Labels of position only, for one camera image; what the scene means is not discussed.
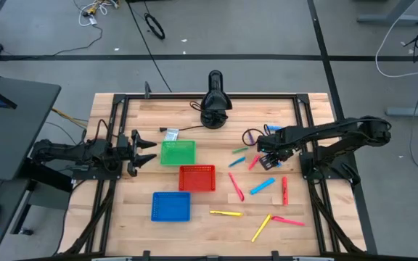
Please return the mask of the black aluminium rig frame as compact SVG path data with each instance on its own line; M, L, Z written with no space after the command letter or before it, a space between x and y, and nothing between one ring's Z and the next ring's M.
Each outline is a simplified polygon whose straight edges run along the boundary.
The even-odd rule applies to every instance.
M97 94L87 136L114 144L139 134L151 160L118 163L119 179L72 195L61 251L73 248L93 202L105 257L232 257L364 253L350 183L319 150L334 116L326 94Z

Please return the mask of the blue plastic basket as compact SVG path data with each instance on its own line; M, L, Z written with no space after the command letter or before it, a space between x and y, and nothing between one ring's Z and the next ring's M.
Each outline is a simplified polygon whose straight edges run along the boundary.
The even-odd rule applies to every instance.
M191 220L189 192L155 192L152 195L151 221L188 222Z

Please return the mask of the yellow highlighter marker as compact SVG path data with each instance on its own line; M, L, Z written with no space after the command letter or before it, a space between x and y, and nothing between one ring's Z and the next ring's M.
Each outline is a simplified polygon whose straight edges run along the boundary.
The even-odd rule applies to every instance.
M210 210L209 213L210 214L215 214L215 215L227 215L227 216L235 216L235 217L243 216L243 213L241 213L241 212L230 212L230 211Z
M271 214L267 214L266 218L263 220L263 222L261 223L261 225L259 226L259 228L255 232L254 236L251 238L251 242L252 243L254 243L255 240L259 237L259 235L261 234L261 232L263 231L263 229L267 226L267 224L271 220L271 217L272 217Z

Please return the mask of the black desk lamp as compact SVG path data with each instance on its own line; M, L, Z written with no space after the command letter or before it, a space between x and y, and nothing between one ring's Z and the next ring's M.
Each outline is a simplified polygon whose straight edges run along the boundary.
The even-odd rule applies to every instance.
M223 74L219 70L212 70L208 75L208 92L200 109L200 121L206 128L220 128L228 119L226 111L232 109L232 102L224 92Z

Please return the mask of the black side desk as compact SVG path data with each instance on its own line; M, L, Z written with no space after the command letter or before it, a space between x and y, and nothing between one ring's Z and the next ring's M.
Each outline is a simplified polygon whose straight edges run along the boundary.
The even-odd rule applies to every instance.
M16 109L0 107L0 243L33 184L72 190L69 177L38 167L28 157L60 91L54 84L0 78L0 94L17 105Z

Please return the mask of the green plastic basket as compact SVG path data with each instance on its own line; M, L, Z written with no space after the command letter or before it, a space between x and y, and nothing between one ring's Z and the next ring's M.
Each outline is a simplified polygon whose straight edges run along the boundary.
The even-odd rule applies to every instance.
M164 141L161 146L160 164L177 166L196 163L195 141Z

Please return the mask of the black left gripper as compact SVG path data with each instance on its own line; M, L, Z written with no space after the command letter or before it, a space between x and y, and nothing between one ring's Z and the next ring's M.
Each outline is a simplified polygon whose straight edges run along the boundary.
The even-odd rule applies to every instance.
M145 141L141 138L138 131L133 129L131 131L131 138L132 142L128 141L128 138L124 134L118 134L117 140L117 151L119 158L122 161L128 160L129 163L127 164L127 172L131 177L137 176L137 167L141 168L144 164L149 162L150 160L156 158L156 154L144 154L139 155L137 154L137 147L141 149L147 149L150 147L154 147L157 144L152 141Z

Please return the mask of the red plastic basket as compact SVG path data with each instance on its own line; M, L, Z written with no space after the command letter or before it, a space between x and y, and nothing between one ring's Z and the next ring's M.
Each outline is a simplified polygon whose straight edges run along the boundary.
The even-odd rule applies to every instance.
M216 190L214 165L182 165L179 167L179 191L212 192Z

